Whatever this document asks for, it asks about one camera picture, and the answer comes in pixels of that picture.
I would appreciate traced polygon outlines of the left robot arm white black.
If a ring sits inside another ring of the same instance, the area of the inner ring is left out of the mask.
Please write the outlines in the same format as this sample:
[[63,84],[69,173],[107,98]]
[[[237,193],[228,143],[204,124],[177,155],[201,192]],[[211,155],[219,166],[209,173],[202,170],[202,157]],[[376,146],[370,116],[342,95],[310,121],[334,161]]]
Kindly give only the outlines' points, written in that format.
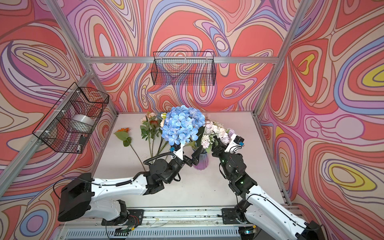
[[154,195],[166,184],[181,180],[180,171],[200,161],[203,147],[198,147],[191,157],[185,156],[183,146],[171,148],[144,161],[148,171],[131,178],[92,178],[91,173],[81,174],[61,190],[58,213],[59,222],[69,222],[81,217],[102,218],[114,225],[123,224],[128,218],[124,196]]

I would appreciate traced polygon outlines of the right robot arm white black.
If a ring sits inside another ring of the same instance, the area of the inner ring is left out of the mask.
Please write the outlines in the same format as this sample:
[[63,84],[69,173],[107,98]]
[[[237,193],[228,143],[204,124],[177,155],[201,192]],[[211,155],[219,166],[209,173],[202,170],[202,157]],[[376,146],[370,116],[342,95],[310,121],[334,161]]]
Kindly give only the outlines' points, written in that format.
[[233,152],[238,147],[213,145],[212,156],[219,158],[219,170],[229,188],[242,198],[235,207],[239,221],[254,224],[276,240],[324,240],[321,225],[287,210],[246,173],[243,156]]

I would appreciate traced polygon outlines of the blue hydrangea flower stem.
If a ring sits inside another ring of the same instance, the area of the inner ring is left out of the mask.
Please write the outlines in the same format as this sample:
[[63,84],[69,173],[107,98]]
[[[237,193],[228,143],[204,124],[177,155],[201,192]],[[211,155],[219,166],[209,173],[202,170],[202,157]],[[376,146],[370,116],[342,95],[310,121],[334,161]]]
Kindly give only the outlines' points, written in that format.
[[162,138],[170,145],[171,152],[184,146],[197,149],[201,145],[206,117],[200,110],[182,105],[160,117]]

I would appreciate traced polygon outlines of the pastel mixed flower bouquet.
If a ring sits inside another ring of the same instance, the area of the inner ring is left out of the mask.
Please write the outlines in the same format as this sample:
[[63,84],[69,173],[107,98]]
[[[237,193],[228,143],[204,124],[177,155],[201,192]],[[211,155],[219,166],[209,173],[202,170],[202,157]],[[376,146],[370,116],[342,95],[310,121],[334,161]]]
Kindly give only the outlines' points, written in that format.
[[205,129],[201,138],[201,145],[205,150],[211,149],[215,139],[220,140],[224,145],[228,145],[235,131],[230,128],[225,128],[222,124],[212,121],[205,121]]

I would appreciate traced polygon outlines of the cream peach rose bunch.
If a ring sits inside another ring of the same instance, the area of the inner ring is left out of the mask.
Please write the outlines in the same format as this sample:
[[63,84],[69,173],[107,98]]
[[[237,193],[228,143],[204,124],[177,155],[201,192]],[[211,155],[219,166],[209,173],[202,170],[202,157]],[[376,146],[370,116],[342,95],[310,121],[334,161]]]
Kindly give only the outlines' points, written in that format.
[[[168,142],[162,137],[161,130],[161,115],[154,112],[147,112],[141,119],[141,136],[142,139],[148,142],[150,156],[154,157],[160,154],[168,145]],[[160,139],[159,147],[155,150],[155,140]]]

